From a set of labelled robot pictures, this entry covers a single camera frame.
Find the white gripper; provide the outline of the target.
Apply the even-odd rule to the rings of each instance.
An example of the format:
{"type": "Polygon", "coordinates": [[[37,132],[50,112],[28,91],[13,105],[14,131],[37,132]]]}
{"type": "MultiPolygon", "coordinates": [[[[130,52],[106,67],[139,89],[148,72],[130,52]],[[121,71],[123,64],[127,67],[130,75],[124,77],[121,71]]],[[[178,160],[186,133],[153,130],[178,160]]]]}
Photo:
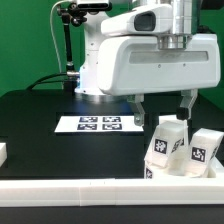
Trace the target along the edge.
{"type": "Polygon", "coordinates": [[[127,102],[137,126],[144,125],[144,93],[182,90],[176,116],[189,120],[197,89],[215,87],[220,77],[220,54],[214,34],[193,36],[185,49],[161,50],[154,36],[109,38],[99,49],[98,87],[105,94],[129,95],[127,102]]]}

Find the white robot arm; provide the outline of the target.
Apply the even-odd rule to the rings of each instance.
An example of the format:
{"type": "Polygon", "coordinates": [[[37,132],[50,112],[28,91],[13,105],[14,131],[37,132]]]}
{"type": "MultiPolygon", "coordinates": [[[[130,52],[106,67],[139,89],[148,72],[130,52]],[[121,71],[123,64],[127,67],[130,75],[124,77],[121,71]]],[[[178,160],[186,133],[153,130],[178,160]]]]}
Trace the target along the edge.
{"type": "Polygon", "coordinates": [[[132,0],[131,10],[110,17],[115,0],[78,0],[87,13],[86,59],[80,89],[126,96],[134,121],[144,124],[149,93],[181,91],[179,117],[188,119],[201,88],[220,81],[217,36],[198,28],[200,0],[132,0]]]}

